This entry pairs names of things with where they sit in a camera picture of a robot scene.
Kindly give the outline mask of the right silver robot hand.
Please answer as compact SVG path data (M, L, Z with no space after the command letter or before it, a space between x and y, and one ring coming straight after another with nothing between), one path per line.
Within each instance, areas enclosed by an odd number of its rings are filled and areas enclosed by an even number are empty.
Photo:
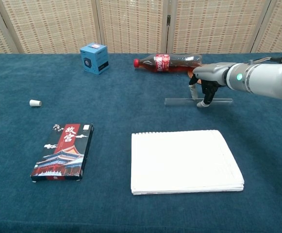
M198 81L201 81L202 93L204 94L204 99L197 103L198 108L210 106L217 90L220 87L227 86L227 72L235 64L231 62L204 64L192 71L192 78L189 81L192 99L198 98L196 90L196 83Z

